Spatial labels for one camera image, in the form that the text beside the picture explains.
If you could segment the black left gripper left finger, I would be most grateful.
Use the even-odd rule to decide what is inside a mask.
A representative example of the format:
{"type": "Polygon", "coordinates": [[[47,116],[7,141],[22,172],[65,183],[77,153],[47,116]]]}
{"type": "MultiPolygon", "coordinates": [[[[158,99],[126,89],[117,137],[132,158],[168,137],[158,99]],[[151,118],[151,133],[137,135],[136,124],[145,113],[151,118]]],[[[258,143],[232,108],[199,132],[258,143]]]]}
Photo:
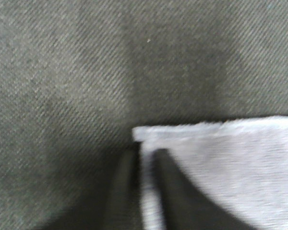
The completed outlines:
{"type": "Polygon", "coordinates": [[[141,230],[139,154],[126,151],[107,182],[44,226],[45,230],[141,230]]]}

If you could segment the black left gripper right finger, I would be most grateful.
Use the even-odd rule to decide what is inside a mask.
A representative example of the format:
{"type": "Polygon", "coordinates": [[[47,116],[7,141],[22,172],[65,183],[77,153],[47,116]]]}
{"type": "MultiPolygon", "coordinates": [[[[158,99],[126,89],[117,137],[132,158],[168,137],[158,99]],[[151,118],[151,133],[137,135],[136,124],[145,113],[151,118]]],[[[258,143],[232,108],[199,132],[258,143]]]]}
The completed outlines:
{"type": "Polygon", "coordinates": [[[206,197],[180,170],[167,149],[153,152],[153,179],[167,230],[253,230],[206,197]]]}

